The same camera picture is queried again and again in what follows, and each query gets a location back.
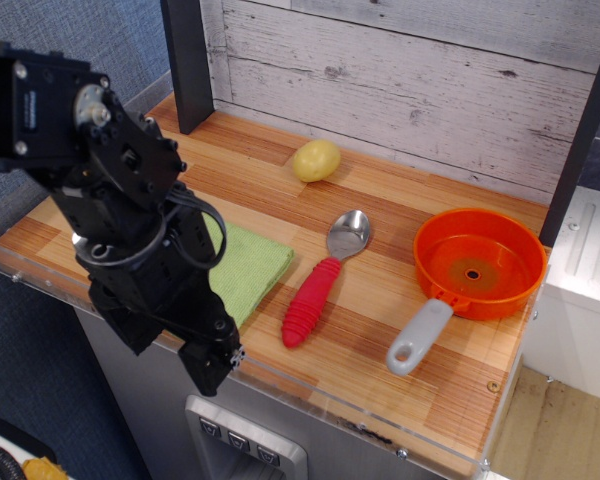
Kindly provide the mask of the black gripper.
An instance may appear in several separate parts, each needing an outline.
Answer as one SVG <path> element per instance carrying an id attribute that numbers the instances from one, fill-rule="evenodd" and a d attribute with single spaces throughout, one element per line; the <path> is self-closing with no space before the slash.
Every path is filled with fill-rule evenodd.
<path id="1" fill-rule="evenodd" d="M 135 355 L 163 330 L 186 340 L 178 356 L 199 393 L 217 395 L 245 358 L 236 324 L 209 284 L 209 270 L 224 254 L 207 231 L 209 216 L 226 234 L 211 207 L 175 207 L 140 246 L 122 250 L 74 237 L 76 259 L 89 273 L 90 299 Z"/>

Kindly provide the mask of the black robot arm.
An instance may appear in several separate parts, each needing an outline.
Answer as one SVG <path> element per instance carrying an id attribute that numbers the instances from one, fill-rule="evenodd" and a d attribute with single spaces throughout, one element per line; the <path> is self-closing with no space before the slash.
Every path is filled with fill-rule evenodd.
<path id="1" fill-rule="evenodd" d="M 0 41 L 0 172 L 23 170 L 49 192 L 91 303 L 116 335 L 141 353 L 174 334 L 198 391 L 212 397 L 244 353 L 209 281 L 226 250 L 206 226 L 219 213 L 181 182 L 177 150 L 89 64 Z"/>

